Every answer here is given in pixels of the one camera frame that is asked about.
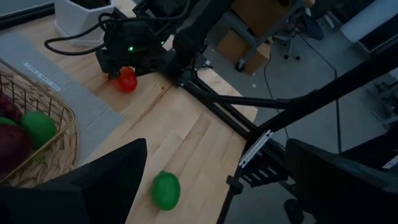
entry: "wooden table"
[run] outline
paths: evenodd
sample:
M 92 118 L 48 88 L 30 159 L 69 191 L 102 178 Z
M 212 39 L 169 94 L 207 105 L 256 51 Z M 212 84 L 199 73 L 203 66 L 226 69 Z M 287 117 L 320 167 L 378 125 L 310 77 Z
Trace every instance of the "wooden table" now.
M 132 17 L 135 4 L 118 0 L 118 9 Z M 67 57 L 47 50 L 45 39 L 58 37 L 48 16 L 13 27 L 125 120 L 90 158 L 92 161 L 137 138 L 146 138 L 148 156 L 144 176 L 126 223 L 216 223 L 229 185 L 241 156 L 245 140 L 207 110 L 184 89 L 173 86 L 159 73 L 139 77 L 134 93 L 123 94 L 106 81 L 94 54 Z M 171 47 L 172 40 L 165 44 Z M 52 44 L 57 49 L 81 51 L 68 42 Z M 211 69 L 199 71 L 200 77 L 219 94 L 239 95 Z M 250 120 L 257 109 L 237 107 Z M 152 179 L 161 171 L 174 173 L 180 180 L 181 197 L 169 212 L 160 211 L 150 199 Z

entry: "white container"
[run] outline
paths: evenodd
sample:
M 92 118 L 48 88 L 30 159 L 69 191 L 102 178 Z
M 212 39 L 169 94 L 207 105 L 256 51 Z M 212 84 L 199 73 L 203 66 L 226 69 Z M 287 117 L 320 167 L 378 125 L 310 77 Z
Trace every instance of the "white container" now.
M 397 0 L 377 0 L 341 26 L 341 32 L 355 43 L 398 14 Z
M 109 5 L 96 9 L 86 9 L 69 0 L 54 0 L 55 29 L 63 37 L 80 34 L 98 23 L 101 13 L 112 13 L 115 0 L 109 0 Z M 69 40 L 72 45 L 95 47 L 102 43 L 104 31 L 99 27 L 83 37 Z

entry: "dark red apple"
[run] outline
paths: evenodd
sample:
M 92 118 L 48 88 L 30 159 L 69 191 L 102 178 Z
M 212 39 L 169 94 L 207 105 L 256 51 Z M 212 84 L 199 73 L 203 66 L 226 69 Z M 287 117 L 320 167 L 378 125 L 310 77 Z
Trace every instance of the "dark red apple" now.
M 0 124 L 0 175 L 23 163 L 30 154 L 30 137 L 19 126 Z
M 15 122 L 20 122 L 22 113 L 18 109 L 16 105 L 14 105 L 11 99 L 0 91 L 0 111 L 2 114 L 0 116 L 4 116 L 8 119 L 11 119 Z

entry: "metal bracket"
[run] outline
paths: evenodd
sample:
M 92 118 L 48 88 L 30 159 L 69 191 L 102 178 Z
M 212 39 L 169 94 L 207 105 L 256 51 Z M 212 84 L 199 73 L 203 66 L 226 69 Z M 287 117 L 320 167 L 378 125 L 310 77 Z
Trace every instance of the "metal bracket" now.
M 233 190 L 234 195 L 241 194 L 243 192 L 243 184 L 239 182 L 239 177 L 228 176 L 226 183 L 229 184 Z
M 261 147 L 265 145 L 269 138 L 271 138 L 273 132 L 268 130 L 263 133 L 259 139 L 249 148 L 249 150 L 243 155 L 242 159 L 239 161 L 239 166 L 244 168 L 248 162 L 260 151 Z

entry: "white label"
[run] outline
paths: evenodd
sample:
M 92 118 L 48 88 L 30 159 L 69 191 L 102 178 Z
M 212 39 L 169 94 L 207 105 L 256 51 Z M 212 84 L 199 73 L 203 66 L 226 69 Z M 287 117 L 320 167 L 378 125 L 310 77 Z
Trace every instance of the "white label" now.
M 57 86 L 54 82 L 49 80 L 46 76 L 41 74 L 39 71 L 36 70 L 31 64 L 25 62 L 24 63 L 25 67 L 27 67 L 30 71 L 32 71 L 37 77 L 39 77 L 41 80 L 43 80 L 45 83 L 47 83 L 49 86 L 51 86 L 55 91 L 60 91 L 61 88 Z
M 397 165 L 398 163 L 398 156 L 395 156 L 393 159 L 391 159 L 391 161 L 389 161 L 388 163 L 386 163 L 383 168 L 384 169 L 391 169 L 391 167 Z

